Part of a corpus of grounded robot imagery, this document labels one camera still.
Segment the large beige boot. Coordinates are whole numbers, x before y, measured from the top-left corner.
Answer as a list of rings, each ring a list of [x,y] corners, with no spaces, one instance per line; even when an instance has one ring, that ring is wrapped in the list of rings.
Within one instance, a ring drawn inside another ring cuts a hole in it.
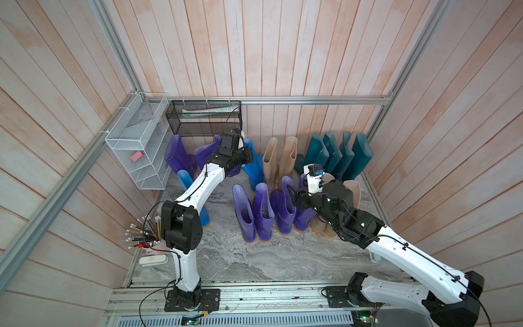
[[[361,187],[360,187],[359,182],[355,181],[355,180],[348,180],[348,181],[344,181],[343,185],[346,189],[349,189],[352,191],[354,207],[360,208]],[[334,238],[336,236],[336,233],[333,230],[331,225],[326,226],[324,233],[325,233],[325,235],[327,235],[330,238]]]

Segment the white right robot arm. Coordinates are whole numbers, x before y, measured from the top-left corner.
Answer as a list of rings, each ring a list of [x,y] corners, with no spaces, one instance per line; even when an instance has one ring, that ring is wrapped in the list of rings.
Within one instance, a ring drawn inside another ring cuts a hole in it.
[[[312,209],[345,242],[367,249],[399,267],[413,280],[394,282],[355,273],[348,285],[326,292],[354,307],[388,304],[421,313],[437,326],[475,326],[484,310],[479,297],[484,278],[462,272],[434,259],[400,237],[380,218],[353,206],[353,194],[331,181],[317,193],[288,185],[295,207]]]

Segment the lilac purple boot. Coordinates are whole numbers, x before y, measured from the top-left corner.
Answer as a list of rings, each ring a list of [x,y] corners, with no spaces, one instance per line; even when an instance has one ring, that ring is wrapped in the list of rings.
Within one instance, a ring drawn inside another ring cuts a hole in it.
[[[243,186],[239,184],[233,186],[232,196],[242,237],[247,243],[252,243],[256,239],[256,227],[250,200]]]
[[[292,196],[288,186],[294,186],[294,181],[289,176],[283,176],[281,189],[275,189],[270,195],[270,203],[276,215],[279,232],[287,235],[291,232],[296,217],[296,207],[293,205]]]

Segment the small blue boot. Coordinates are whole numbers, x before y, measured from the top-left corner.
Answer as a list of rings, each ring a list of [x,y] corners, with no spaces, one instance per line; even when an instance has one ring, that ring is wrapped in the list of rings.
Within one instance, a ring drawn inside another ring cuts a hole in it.
[[[177,178],[184,191],[187,191],[187,189],[193,184],[193,180],[186,170],[179,170],[177,172]],[[211,220],[206,207],[202,207],[199,217],[202,227],[207,228]]]

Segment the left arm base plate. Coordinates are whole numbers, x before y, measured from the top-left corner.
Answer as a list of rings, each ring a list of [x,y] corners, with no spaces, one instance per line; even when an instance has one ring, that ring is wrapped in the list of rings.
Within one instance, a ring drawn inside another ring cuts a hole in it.
[[[220,289],[196,288],[193,292],[185,292],[174,287],[167,293],[164,311],[166,312],[213,312],[219,309],[221,300]]]

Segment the large blue boot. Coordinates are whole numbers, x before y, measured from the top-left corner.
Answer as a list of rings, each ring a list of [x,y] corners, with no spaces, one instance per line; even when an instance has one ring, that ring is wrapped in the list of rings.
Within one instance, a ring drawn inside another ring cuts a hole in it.
[[[245,147],[252,150],[253,162],[242,165],[242,169],[249,177],[251,189],[255,191],[256,186],[264,182],[262,155],[256,153],[255,147],[250,139],[245,139]]]

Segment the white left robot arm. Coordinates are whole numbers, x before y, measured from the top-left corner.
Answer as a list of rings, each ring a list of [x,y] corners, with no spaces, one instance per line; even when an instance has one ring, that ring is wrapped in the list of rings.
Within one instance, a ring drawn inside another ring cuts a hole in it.
[[[201,304],[195,253],[203,237],[200,213],[211,193],[232,170],[254,161],[253,151],[245,147],[244,135],[240,129],[222,134],[220,147],[207,157],[193,184],[175,201],[162,205],[161,238],[178,261],[177,281],[167,295],[170,305],[193,310]]]

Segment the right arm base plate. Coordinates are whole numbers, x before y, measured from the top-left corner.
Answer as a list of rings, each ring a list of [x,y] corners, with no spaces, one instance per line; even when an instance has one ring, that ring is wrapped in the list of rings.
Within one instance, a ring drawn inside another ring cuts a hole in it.
[[[326,297],[329,308],[377,307],[381,302],[370,302],[361,290],[351,286],[327,286],[321,293]]]

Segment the large purple boot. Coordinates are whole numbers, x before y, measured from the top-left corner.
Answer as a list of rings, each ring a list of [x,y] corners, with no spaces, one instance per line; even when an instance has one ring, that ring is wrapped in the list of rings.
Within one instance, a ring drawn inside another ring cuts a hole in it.
[[[308,190],[307,187],[307,177],[305,174],[301,174],[299,185],[298,187],[300,189],[303,189],[305,191]],[[296,207],[296,216],[294,219],[294,228],[297,232],[304,232],[309,227],[310,221],[316,216],[316,212],[311,209],[300,209],[300,207]]]

